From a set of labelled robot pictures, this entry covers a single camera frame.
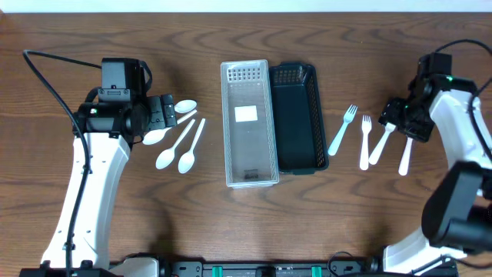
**green connector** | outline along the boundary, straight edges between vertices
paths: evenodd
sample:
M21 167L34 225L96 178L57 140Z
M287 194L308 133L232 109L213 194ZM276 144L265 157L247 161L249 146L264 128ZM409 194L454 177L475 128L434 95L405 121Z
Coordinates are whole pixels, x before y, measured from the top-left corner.
M222 267L221 266L212 267L212 277L222 277Z
M323 271L320 266L313 266L311 268L312 277L323 277Z

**white wall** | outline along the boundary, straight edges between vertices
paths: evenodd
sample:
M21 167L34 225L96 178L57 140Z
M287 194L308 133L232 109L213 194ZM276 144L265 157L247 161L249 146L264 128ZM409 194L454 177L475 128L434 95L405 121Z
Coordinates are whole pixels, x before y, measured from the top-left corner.
M492 12L492 0L0 0L3 12Z

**white plastic fork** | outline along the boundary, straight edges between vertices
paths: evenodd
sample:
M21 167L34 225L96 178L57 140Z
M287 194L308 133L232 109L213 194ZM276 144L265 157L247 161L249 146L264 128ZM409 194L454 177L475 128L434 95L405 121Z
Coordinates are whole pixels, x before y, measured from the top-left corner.
M369 132L372 129L371 117L369 115L364 115L362 117L362 149L361 149L361 161L359 162L359 166L362 170L369 169Z
M348 107L348 110L345 112L344 115L344 124L342 124L340 130L338 130L337 135L333 139L333 142L331 142L330 148L328 149L329 155L337 154L338 147L340 146L341 140L344 137L345 130L347 130L348 124L351 123L352 120L354 120L354 116L356 112L357 112L356 105L351 105L350 107Z
M386 126L384 126L384 134L379 140L379 142L376 145L376 148L371 153L371 156L369 157L369 163L372 165L377 164L377 161L379 160L379 157L381 157L381 153L383 152L384 145L386 144L387 137L390 136L390 134L396 129L396 125L391 124L391 123L386 123Z
M400 167L398 168L398 173L405 176L408 173L408 167L410 166L410 153L412 152L412 138L407 137L407 144L405 145L405 150L401 156Z

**wooden table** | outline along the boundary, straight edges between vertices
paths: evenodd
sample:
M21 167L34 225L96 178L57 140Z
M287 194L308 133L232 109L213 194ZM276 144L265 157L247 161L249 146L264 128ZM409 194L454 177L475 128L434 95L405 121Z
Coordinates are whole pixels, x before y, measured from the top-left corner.
M71 124L32 74L22 49L100 63L145 60L151 95L196 99L206 118L186 175L174 162L155 169L158 154L184 126L157 145L135 146L121 177L110 253L157 252L207 261L324 260L336 251L370 255L418 228L424 203L447 171L438 130L414 146L409 176L397 173L405 137L393 134L376 166L358 168L363 114L375 123L384 103L406 97L417 60L458 38L492 44L492 14L98 14L4 15L0 21L0 275L36 267L62 210L71 174ZM490 59L458 45L454 74L481 85ZM221 62L266 58L270 65L316 66L329 144L350 104L359 106L341 148L324 172L281 176L268 189L225 185ZM73 109L101 84L93 68L34 58ZM481 97L487 124L492 93ZM373 124L372 149L383 133ZM191 144L185 139L181 154ZM489 261L491 255L470 259ZM465 276L492 275L461 268Z

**black plastic basket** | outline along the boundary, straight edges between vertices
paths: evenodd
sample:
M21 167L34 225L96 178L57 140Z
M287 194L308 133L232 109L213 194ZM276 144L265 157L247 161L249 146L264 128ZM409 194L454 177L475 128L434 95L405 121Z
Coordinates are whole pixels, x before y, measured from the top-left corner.
M328 156L314 66L282 62L269 72L280 171L305 175L325 170Z

